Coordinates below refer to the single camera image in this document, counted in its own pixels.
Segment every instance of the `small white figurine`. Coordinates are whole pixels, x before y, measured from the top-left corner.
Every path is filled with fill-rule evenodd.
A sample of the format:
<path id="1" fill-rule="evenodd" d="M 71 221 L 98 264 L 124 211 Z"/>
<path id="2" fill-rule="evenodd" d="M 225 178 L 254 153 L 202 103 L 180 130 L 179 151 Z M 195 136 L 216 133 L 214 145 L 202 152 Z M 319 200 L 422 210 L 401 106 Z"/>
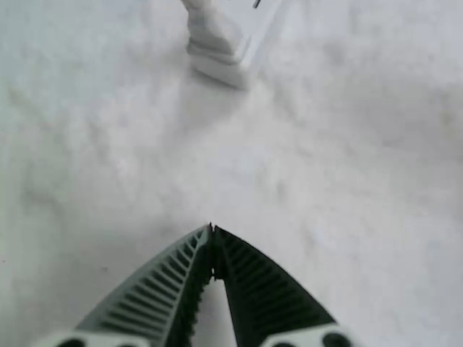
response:
<path id="1" fill-rule="evenodd" d="M 214 0 L 182 2 L 188 11 L 188 53 L 231 63 L 243 37 L 238 25 L 215 6 Z"/>

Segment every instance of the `white fabric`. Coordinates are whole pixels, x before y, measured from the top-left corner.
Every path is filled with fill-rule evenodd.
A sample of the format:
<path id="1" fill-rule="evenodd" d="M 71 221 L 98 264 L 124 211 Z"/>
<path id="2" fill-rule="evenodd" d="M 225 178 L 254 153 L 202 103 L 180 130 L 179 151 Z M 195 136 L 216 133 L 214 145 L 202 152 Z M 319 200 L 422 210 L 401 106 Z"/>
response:
<path id="1" fill-rule="evenodd" d="M 3 0 L 0 346 L 208 221 L 366 346 L 460 346 L 462 7 L 294 0 L 241 93 L 191 71 L 180 1 Z M 199 320 L 235 346 L 218 290 Z"/>

